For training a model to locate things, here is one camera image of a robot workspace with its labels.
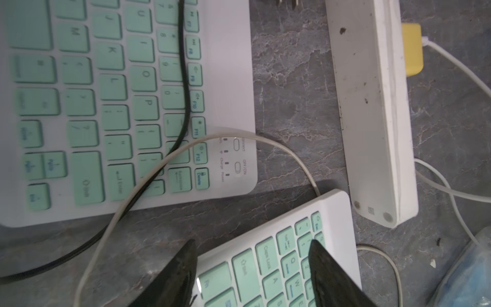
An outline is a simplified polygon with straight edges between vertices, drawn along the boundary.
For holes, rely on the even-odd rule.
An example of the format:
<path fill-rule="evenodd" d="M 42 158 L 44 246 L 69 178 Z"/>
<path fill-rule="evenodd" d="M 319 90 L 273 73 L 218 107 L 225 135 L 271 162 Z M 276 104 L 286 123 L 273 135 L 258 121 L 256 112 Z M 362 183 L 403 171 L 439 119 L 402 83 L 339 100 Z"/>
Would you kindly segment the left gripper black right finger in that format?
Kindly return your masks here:
<path fill-rule="evenodd" d="M 311 241 L 308 260 L 317 306 L 375 306 L 317 240 Z"/>

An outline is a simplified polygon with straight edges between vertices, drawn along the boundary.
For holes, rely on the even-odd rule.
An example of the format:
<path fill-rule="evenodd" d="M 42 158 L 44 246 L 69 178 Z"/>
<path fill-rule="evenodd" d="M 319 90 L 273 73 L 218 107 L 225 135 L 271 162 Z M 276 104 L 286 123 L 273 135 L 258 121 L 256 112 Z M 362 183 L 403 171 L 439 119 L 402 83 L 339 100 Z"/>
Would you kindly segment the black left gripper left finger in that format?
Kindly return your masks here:
<path fill-rule="evenodd" d="M 197 264 L 196 243 L 190 239 L 130 306 L 192 306 Z"/>

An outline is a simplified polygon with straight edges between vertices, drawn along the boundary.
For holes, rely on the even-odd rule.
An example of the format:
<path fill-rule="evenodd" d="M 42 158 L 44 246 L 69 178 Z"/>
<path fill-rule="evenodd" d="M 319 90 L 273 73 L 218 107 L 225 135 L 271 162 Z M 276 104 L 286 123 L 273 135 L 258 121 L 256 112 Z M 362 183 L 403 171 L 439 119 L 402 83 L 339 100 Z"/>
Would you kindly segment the green keyboard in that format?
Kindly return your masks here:
<path fill-rule="evenodd" d="M 247 1 L 2 1 L 1 224 L 114 213 L 169 153 L 136 210 L 257 183 Z"/>
<path fill-rule="evenodd" d="M 200 255 L 193 306 L 314 306 L 312 240 L 360 286 L 350 207 L 335 189 Z"/>

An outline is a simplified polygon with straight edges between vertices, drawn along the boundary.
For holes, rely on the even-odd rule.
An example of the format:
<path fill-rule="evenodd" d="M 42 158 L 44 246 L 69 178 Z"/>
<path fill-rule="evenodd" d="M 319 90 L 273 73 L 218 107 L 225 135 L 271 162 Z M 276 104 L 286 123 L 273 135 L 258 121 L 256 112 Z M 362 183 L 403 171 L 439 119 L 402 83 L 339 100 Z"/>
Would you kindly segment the white power strip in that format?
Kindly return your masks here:
<path fill-rule="evenodd" d="M 387 228 L 419 211 L 398 1 L 327 1 L 349 181 L 358 214 Z"/>

